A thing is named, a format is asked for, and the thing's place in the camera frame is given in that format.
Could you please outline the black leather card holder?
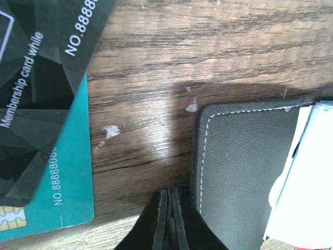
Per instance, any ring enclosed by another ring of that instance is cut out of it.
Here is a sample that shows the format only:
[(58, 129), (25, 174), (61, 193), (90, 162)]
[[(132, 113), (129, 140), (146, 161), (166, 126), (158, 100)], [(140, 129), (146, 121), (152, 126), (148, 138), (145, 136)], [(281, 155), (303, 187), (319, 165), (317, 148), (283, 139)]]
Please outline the black leather card holder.
[(332, 98), (205, 106), (190, 184), (155, 193), (117, 249), (259, 249), (299, 110), (320, 101)]

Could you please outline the white card red circle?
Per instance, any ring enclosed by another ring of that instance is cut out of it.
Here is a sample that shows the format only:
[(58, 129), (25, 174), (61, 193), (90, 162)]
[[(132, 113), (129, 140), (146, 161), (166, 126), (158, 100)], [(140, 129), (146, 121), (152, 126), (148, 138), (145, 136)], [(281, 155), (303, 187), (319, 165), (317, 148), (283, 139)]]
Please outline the white card red circle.
[(264, 237), (304, 249), (332, 247), (332, 101), (299, 110)]

